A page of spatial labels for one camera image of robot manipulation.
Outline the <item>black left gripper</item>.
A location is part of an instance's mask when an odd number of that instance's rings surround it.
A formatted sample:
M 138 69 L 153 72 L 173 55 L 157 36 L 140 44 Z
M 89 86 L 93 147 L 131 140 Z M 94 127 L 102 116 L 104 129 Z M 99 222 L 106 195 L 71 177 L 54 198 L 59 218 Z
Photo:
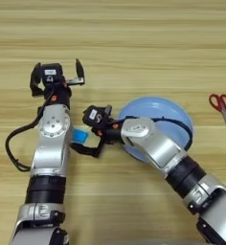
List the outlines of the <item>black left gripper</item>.
M 70 107 L 70 98 L 72 97 L 71 86 L 83 85 L 85 83 L 84 70 L 82 64 L 76 59 L 76 71 L 78 78 L 63 79 L 59 82 L 47 83 L 44 89 L 44 99 L 48 105 L 62 104 Z M 31 73 L 30 89 L 33 97 L 43 95 L 43 90 L 39 87 L 41 81 L 41 63 L 38 62 Z

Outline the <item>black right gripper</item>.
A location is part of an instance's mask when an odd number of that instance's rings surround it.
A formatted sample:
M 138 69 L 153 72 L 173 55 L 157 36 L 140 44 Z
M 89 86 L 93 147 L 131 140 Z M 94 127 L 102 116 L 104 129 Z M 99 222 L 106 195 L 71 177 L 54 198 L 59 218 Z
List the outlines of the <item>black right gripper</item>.
M 106 105 L 104 108 L 104 114 L 111 116 L 112 108 L 112 105 Z M 123 141 L 121 136 L 123 123 L 124 120 L 113 120 L 112 118 L 108 118 L 106 122 L 96 124 L 91 131 L 102 140 L 102 142 L 99 142 L 97 147 L 89 147 L 78 143 L 70 143 L 70 147 L 78 154 L 98 158 L 102 152 L 104 144 L 112 145 Z

